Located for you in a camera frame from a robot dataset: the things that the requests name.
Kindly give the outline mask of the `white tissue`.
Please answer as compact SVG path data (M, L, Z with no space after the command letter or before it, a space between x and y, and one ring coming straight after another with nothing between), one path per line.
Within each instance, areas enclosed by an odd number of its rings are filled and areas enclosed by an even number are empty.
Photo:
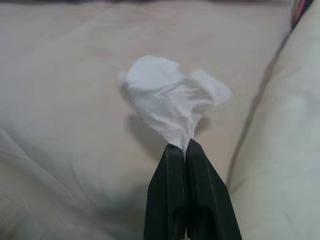
M152 55L120 76L119 92L145 123L186 152L203 115L226 104L232 91L203 69L183 74L180 64Z

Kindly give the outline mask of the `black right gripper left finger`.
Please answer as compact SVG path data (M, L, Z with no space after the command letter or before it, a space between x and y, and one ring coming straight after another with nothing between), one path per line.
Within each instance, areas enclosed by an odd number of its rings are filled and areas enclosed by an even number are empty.
M180 148L167 144L147 190L143 240L183 240L187 193L185 160Z

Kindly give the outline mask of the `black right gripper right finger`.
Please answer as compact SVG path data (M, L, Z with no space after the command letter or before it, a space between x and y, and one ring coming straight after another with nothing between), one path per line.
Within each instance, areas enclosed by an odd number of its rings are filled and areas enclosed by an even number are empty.
M226 185L202 146L190 140L185 158L190 240L243 240Z

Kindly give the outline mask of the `beige sheeted mattress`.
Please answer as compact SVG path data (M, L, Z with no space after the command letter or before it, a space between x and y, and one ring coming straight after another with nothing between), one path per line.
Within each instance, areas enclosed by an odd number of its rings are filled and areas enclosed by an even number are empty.
M144 56L232 90L195 139L223 180L294 0L0 0L0 240L141 240L166 140L123 100Z

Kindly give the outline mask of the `cream cartoon print quilt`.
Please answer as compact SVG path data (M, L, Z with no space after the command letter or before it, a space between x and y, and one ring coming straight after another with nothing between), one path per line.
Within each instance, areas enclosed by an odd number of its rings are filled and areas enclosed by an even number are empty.
M320 240L320 0L278 56L230 191L243 240Z

